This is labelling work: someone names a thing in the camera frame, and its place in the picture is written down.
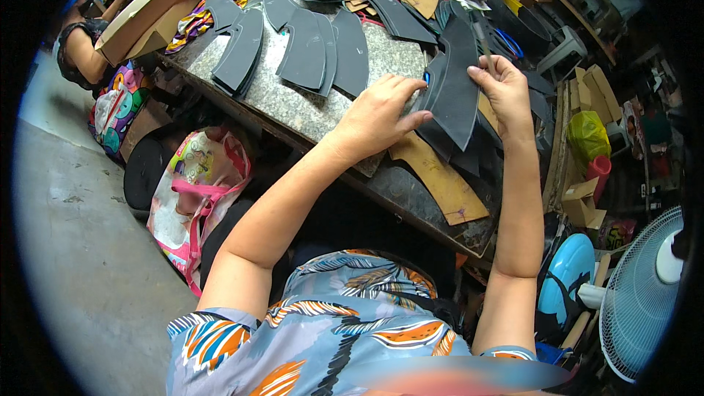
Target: work table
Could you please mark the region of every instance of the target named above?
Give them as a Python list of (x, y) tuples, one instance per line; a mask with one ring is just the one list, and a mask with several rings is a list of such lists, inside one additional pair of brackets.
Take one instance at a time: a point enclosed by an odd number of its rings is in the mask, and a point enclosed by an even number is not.
[[(339, 4), (299, 4), (334, 18)], [(245, 9), (261, 7), (261, 0), (249, 0)], [(363, 23), (369, 52), (369, 83), (386, 73), (422, 77), (427, 64), (425, 53), (415, 42), (394, 40), (374, 23)], [(229, 36), (217, 36), (212, 29), (188, 42), (179, 52), (157, 55), (220, 109), (238, 119), (247, 119), (300, 152), (307, 152), (330, 132), (352, 101), (333, 88), (327, 98), (285, 83), (276, 76), (288, 31), (276, 31), (265, 17), (262, 52), (251, 88), (241, 101), (235, 101), (212, 81), (210, 71), (223, 54)], [(407, 104), (413, 103), (415, 96)], [(450, 226), (435, 200), (402, 161), (391, 161), (386, 152), (374, 155), (348, 170), (342, 179), (363, 194), (390, 209), (400, 219), (430, 234), (455, 251), (481, 257), (498, 222), (501, 190), (479, 179), (470, 186), (487, 207), (490, 216)]]

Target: pink plastic bag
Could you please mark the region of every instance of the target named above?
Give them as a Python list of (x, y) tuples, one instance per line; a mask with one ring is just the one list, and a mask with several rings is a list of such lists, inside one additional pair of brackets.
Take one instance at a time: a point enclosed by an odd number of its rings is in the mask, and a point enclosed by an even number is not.
[(202, 128), (184, 139), (151, 199), (146, 227), (198, 297), (203, 243), (249, 182), (250, 172), (244, 147), (232, 133)]

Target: cartoon print bag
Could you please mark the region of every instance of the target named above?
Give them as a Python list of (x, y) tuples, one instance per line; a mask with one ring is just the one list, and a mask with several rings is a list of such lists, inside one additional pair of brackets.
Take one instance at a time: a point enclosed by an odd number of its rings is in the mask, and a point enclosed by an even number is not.
[(153, 87), (151, 79), (130, 60), (101, 91), (91, 110), (88, 130), (110, 157), (122, 161), (120, 145)]
[(189, 134), (151, 199), (146, 227), (191, 291), (201, 296), (201, 248), (249, 182), (242, 144), (224, 127)]

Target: red cylinder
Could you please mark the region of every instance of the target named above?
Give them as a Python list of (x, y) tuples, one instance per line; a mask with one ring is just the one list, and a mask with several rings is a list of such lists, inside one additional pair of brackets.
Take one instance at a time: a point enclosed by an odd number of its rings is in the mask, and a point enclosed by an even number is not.
[(594, 190), (594, 205), (599, 202), (601, 193), (606, 186), (606, 180), (609, 179), (609, 173), (611, 173), (611, 161), (606, 156), (597, 156), (594, 161), (589, 163), (586, 168), (586, 180), (592, 180), (595, 177), (599, 177), (599, 181), (596, 183), (596, 189)]

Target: concrete floor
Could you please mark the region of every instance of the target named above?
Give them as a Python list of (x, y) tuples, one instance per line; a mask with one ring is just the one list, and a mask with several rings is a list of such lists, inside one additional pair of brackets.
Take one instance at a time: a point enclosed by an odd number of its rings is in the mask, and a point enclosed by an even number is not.
[(93, 100), (41, 53), (19, 114), (13, 207), (32, 299), (91, 395), (159, 395), (168, 321), (197, 299), (124, 201), (124, 172), (86, 128)]

